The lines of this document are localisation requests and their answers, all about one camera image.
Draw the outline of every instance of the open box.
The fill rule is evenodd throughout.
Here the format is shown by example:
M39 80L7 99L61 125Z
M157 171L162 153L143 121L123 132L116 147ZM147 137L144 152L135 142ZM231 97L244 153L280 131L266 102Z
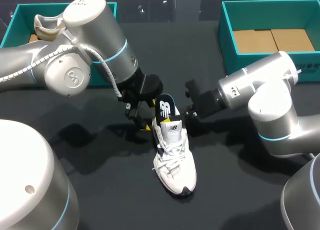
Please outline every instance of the open box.
M320 1L223 1L218 38L227 74L285 51L299 82L320 82Z
M115 18L117 18L117 3L108 2ZM31 3L18 4L11 22L5 32L0 48L17 47L27 44L34 30L34 19L36 14L46 17L54 17L62 13L69 3ZM94 65L91 65L91 77L89 86L109 86L104 81Z

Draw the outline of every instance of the teal box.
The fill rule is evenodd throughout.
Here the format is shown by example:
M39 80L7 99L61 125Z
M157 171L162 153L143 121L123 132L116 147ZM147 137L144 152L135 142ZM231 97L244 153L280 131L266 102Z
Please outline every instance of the teal box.
M226 68L231 74L270 54L239 53L234 30L305 29L315 51L288 52L302 72L299 82L320 82L320 1L223 1L218 38Z
M117 18L117 3L108 2L115 18ZM0 48L17 47L27 44L31 34L35 33L34 19L36 14L54 17L62 13L69 3L31 3L18 4L11 22L1 42ZM91 65L91 78L89 86L109 86L98 73L94 64Z

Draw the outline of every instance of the white sneaker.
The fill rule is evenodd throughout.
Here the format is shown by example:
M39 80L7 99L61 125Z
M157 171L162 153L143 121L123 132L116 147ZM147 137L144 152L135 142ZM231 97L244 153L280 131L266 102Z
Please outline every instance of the white sneaker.
M66 29L66 25L63 22L63 13L53 17L37 14L34 16L33 26L35 34L44 41L55 40L59 33Z
M179 115L173 98L161 94L155 102L155 118L152 121L157 154L154 170L163 185L173 194L186 196L196 187L197 172L189 150L188 134L181 120L170 121Z

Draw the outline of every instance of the black table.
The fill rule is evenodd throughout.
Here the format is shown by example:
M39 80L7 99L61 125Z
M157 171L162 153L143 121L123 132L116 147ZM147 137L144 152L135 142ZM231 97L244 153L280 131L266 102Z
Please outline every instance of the black table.
M121 24L145 73L156 73L179 108L185 82L204 90L224 77L215 21ZM298 84L299 115L320 109L317 84ZM65 98L44 89L0 94L0 118L39 131L68 174L80 204L79 230L284 230L280 196L307 160L277 159L262 146L246 109L225 110L189 129L195 193L177 199L152 170L150 132L136 132L112 89Z

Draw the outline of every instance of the beige shoe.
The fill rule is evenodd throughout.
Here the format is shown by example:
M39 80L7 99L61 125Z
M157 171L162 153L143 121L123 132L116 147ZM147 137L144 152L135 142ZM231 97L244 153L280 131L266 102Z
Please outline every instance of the beige shoe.
M39 14L34 16L34 30L39 39L53 41L62 30L66 29L63 22L63 13L58 16L48 17Z

